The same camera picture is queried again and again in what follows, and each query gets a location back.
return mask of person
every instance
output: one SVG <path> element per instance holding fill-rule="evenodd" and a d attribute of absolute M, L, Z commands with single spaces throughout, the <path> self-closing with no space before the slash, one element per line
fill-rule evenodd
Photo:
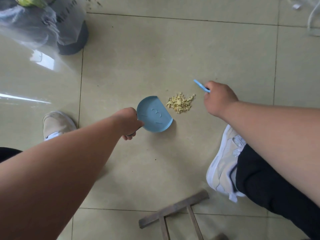
<path fill-rule="evenodd" d="M 209 185 L 234 202 L 246 195 L 320 239 L 320 109 L 246 103 L 225 84 L 205 86 L 207 111 L 228 123 Z M 2 239 L 56 239 L 118 140 L 131 140 L 142 126 L 133 108 L 81 129 L 54 111 L 43 120 L 44 142 L 24 152 L 2 149 Z"/>

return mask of person's left hand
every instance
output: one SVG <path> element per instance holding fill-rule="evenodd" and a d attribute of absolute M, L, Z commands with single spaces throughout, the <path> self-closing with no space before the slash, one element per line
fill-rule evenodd
<path fill-rule="evenodd" d="M 131 140 L 136 135 L 136 131 L 144 126 L 141 120 L 138 120 L 137 111 L 134 108 L 124 108 L 112 115 L 120 121 L 122 138 Z"/>

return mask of beige sneaker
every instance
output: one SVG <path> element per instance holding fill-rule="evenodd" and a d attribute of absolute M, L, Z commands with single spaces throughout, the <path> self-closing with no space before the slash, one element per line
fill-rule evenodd
<path fill-rule="evenodd" d="M 77 129 L 72 119 L 61 111 L 51 111 L 46 114 L 42 124 L 45 141 Z"/>
<path fill-rule="evenodd" d="M 238 156 L 246 145 L 245 140 L 230 125 L 224 130 L 220 149 L 212 161 L 206 175 L 211 188 L 229 195 L 229 199 L 237 202 L 237 196 L 245 195 L 234 190 L 230 174 L 238 163 Z"/>

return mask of trash can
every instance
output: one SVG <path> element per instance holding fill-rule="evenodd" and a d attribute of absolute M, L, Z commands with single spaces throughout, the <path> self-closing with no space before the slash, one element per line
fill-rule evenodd
<path fill-rule="evenodd" d="M 54 48 L 61 55 L 79 52 L 87 43 L 86 0 L 0 0 L 0 31 L 20 44 Z"/>

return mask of sock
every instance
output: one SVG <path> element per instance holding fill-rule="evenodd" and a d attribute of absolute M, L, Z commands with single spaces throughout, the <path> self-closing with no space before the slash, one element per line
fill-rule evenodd
<path fill-rule="evenodd" d="M 236 187 L 236 173 L 237 173 L 237 165 L 234 166 L 234 168 L 230 172 L 230 179 L 231 179 L 231 182 L 232 182 L 233 190 L 235 192 L 238 191 L 238 189 Z"/>

